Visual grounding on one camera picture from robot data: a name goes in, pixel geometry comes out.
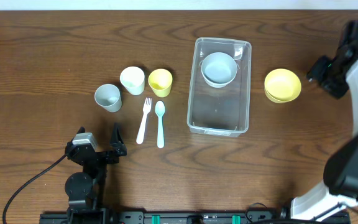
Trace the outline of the yellow plastic bowl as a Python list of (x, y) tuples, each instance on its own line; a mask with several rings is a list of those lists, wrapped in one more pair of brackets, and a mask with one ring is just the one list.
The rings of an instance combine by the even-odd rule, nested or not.
[(264, 91), (270, 101), (287, 103), (300, 95), (301, 81), (292, 71), (278, 68), (269, 72), (265, 77)]

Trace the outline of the grey plastic bowl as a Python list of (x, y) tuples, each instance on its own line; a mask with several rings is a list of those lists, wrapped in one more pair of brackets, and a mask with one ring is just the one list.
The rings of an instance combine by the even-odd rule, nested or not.
[(201, 73), (214, 85), (227, 85), (237, 75), (237, 63), (228, 54), (215, 52), (209, 54), (201, 63)]

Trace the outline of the white plastic bowl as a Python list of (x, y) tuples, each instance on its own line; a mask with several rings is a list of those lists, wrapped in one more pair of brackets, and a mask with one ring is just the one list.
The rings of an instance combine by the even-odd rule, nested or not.
[(204, 80), (209, 86), (211, 86), (213, 88), (223, 88), (223, 87), (227, 86), (228, 84), (230, 84), (234, 80), (234, 78), (232, 78), (232, 79), (230, 79), (230, 80), (228, 80), (227, 82), (224, 82), (224, 83), (213, 82), (208, 77), (204, 77)]

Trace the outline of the grey plastic cup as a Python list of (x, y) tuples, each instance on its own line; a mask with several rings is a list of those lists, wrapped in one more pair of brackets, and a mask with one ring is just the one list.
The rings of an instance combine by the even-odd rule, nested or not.
[(107, 110), (115, 113), (121, 109), (121, 94), (117, 86), (112, 84), (104, 84), (98, 87), (94, 94), (95, 102)]

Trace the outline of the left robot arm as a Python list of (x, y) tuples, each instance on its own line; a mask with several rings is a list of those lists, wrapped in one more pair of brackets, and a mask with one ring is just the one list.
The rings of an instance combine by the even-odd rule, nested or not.
[(97, 152), (98, 143), (92, 133), (81, 127), (75, 137), (67, 142), (65, 155), (68, 160), (82, 166), (82, 171), (72, 174), (65, 183), (69, 197), (69, 209), (93, 210), (103, 199), (107, 166), (119, 163), (127, 155), (127, 148), (120, 134), (119, 125), (114, 125), (109, 141), (110, 150)]

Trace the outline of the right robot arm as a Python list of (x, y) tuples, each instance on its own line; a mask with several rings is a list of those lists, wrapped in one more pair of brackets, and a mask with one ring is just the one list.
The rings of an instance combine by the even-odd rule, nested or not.
[(354, 136), (328, 159), (323, 180), (274, 222), (344, 223), (339, 213), (358, 206), (358, 20), (346, 24), (335, 57), (320, 57), (306, 76), (335, 98), (350, 92)]

